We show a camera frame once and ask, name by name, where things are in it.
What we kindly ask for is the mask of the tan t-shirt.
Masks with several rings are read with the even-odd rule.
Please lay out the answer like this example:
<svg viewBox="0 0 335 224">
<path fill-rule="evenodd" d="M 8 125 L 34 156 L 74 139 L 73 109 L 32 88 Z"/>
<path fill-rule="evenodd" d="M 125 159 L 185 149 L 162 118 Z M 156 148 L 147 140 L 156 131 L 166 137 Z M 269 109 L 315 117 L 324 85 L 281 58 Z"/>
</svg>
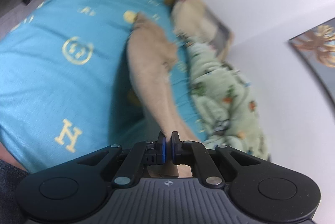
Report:
<svg viewBox="0 0 335 224">
<path fill-rule="evenodd" d="M 127 42 L 127 62 L 132 87 L 144 109 L 146 129 L 152 138 L 162 132 L 170 141 L 172 132 L 177 131 L 182 141 L 199 141 L 173 100 L 169 72 L 177 61 L 177 47 L 164 30 L 138 13 Z"/>
</svg>

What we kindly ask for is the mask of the plaid beige pillow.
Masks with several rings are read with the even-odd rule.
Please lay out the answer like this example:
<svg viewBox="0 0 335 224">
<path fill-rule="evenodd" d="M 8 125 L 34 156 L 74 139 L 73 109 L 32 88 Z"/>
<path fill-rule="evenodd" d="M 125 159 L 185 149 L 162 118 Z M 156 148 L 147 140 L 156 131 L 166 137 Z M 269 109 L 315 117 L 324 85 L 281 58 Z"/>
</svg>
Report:
<svg viewBox="0 0 335 224">
<path fill-rule="evenodd" d="M 171 10 L 174 32 L 184 39 L 209 44 L 220 61 L 226 58 L 234 39 L 231 29 L 202 0 L 175 0 Z"/>
</svg>

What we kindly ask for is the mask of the green cartoon fleece blanket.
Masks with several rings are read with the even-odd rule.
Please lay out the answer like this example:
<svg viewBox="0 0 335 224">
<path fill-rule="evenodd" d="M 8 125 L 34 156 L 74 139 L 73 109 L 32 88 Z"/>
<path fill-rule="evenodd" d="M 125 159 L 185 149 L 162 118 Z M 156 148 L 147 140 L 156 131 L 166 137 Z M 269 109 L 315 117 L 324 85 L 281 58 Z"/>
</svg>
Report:
<svg viewBox="0 0 335 224">
<path fill-rule="evenodd" d="M 184 46 L 191 98 L 206 131 L 205 147 L 227 145 L 267 160 L 270 153 L 250 82 L 220 61 L 208 44 L 189 40 Z"/>
</svg>

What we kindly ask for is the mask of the framed gold leaf picture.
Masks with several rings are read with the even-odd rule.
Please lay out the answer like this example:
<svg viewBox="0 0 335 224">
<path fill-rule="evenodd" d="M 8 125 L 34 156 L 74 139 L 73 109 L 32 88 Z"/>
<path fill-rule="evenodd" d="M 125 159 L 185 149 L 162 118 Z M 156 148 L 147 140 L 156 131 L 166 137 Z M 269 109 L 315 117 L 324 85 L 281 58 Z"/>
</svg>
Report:
<svg viewBox="0 0 335 224">
<path fill-rule="evenodd" d="M 288 43 L 334 105 L 334 18 L 291 38 Z"/>
</svg>

